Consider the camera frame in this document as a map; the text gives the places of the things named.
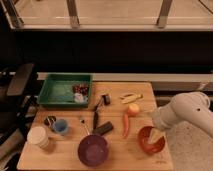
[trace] white container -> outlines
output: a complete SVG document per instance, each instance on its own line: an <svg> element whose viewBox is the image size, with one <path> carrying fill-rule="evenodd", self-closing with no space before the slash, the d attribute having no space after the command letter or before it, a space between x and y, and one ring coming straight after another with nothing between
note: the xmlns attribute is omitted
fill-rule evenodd
<svg viewBox="0 0 213 171"><path fill-rule="evenodd" d="M46 129L42 126L31 128L27 135L27 141L40 148L47 147L49 144L49 138Z"/></svg>

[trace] wooden cutting board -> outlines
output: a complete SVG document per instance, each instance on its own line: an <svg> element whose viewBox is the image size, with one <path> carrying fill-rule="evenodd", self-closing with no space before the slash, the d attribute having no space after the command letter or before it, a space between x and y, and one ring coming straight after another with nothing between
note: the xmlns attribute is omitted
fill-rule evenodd
<svg viewBox="0 0 213 171"><path fill-rule="evenodd" d="M57 118L66 119L70 130L66 136L60 136L47 128L51 149L44 151L39 147L25 143L18 169L19 170L173 170L170 152L166 143L160 153L149 156L139 147L137 134L139 130L152 125L149 112L156 108L154 95L149 83L93 83L92 99L88 109L62 110L40 109L32 126L41 125L47 115L55 115ZM130 118L130 132L127 139L122 138L122 116L127 107L119 99L125 92L143 93L143 99L136 101L141 112L138 116ZM105 163L89 168L83 165L77 155L79 142L86 136L86 132L79 122L79 115L83 116L89 128L92 128L92 107L99 100L101 94L109 93L111 105L100 109L99 125L111 121L114 129L104 135L109 144L109 156Z"/></svg>

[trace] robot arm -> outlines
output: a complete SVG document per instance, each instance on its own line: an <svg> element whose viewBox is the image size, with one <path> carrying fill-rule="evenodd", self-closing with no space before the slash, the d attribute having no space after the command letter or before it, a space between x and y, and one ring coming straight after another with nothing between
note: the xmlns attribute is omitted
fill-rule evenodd
<svg viewBox="0 0 213 171"><path fill-rule="evenodd" d="M151 116L154 127L161 131L185 120L213 137L213 113L209 107L210 99L204 93L181 93L167 105L157 108Z"/></svg>

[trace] green plastic bin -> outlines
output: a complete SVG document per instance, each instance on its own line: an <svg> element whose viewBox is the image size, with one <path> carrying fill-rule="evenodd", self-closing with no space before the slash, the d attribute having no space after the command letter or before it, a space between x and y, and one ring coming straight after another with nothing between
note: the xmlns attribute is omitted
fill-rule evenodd
<svg viewBox="0 0 213 171"><path fill-rule="evenodd" d="M83 102L74 101L73 87L87 85L88 93ZM49 74L38 96L38 104L45 107L88 107L92 87L90 74Z"/></svg>

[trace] orange carrot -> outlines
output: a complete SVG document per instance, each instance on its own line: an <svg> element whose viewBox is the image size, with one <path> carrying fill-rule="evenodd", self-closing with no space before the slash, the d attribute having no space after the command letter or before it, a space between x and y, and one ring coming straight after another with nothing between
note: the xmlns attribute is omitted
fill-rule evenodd
<svg viewBox="0 0 213 171"><path fill-rule="evenodd" d="M123 116L123 122L124 122L123 138L127 138L129 133L129 116L126 113Z"/></svg>

